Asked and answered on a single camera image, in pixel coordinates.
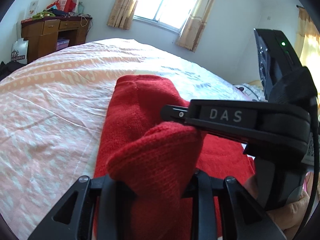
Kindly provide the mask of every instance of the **screw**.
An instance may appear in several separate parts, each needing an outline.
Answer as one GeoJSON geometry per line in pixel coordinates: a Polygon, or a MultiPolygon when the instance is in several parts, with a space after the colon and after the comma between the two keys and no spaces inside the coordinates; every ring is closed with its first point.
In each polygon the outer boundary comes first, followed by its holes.
{"type": "Polygon", "coordinates": [[[80,183],[86,183],[89,180],[88,176],[81,176],[79,179],[80,183]]]}

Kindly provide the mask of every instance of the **red bag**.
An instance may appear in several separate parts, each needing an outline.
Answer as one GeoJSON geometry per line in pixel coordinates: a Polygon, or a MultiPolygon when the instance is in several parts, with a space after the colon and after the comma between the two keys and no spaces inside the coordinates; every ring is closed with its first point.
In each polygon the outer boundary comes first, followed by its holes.
{"type": "Polygon", "coordinates": [[[52,3],[52,4],[50,4],[50,5],[48,5],[47,9],[51,8],[51,7],[54,6],[54,5],[57,7],[57,10],[60,10],[60,5],[58,4],[57,1],[54,2],[54,3],[52,3]]]}
{"type": "Polygon", "coordinates": [[[60,6],[60,10],[67,13],[71,12],[76,7],[76,3],[72,0],[58,0],[58,4],[60,6]]]}

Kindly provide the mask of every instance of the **purple box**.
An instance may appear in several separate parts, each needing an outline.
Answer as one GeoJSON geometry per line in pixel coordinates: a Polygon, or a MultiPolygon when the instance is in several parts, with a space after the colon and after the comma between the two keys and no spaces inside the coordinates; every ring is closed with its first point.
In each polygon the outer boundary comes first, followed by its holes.
{"type": "Polygon", "coordinates": [[[67,48],[69,46],[69,41],[70,40],[67,39],[58,39],[56,51],[67,48]]]}

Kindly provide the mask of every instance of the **window frame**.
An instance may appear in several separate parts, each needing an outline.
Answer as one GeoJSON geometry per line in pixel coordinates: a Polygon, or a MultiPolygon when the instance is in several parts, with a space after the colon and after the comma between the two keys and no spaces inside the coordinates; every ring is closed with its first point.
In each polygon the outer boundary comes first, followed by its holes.
{"type": "Polygon", "coordinates": [[[153,19],[144,18],[144,17],[137,16],[137,15],[134,15],[133,19],[136,20],[136,21],[140,21],[140,22],[144,22],[144,23],[150,24],[150,25],[155,25],[157,27],[160,27],[160,28],[165,29],[165,30],[169,30],[169,31],[174,32],[174,33],[181,33],[186,21],[188,20],[188,17],[186,18],[186,20],[182,24],[181,28],[179,28],[179,29],[175,28],[175,27],[173,27],[173,26],[171,26],[169,24],[162,23],[162,22],[160,22],[160,20],[158,20],[158,21],[156,20],[156,16],[157,16],[157,14],[158,14],[163,2],[164,2],[164,0],[162,0],[161,3],[159,4],[159,8],[158,8],[158,10],[157,10],[157,12],[156,12],[156,14],[155,14],[153,19]]]}

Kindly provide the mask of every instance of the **white wall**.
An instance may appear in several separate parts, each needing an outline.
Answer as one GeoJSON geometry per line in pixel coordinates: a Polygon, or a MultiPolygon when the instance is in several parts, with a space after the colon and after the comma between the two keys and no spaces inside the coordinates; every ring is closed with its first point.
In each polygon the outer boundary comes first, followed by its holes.
{"type": "MultiPolygon", "coordinates": [[[[263,8],[262,16],[256,28],[281,30],[294,46],[298,30],[299,9],[295,3],[280,3],[263,8]]],[[[259,80],[258,52],[255,37],[252,34],[236,69],[239,82],[248,83],[259,80]]]]}
{"type": "Polygon", "coordinates": [[[216,0],[202,39],[195,53],[175,45],[176,33],[133,21],[129,31],[107,26],[115,0],[81,0],[85,13],[93,17],[93,27],[87,42],[109,38],[135,39],[186,60],[195,62],[211,72],[237,82],[234,75],[252,29],[258,24],[260,0],[216,0]]]}
{"type": "MultiPolygon", "coordinates": [[[[12,44],[17,40],[16,23],[24,19],[25,11],[33,0],[15,0],[0,22],[0,62],[11,60],[12,44]]],[[[39,11],[56,0],[39,0],[39,11]]]]}

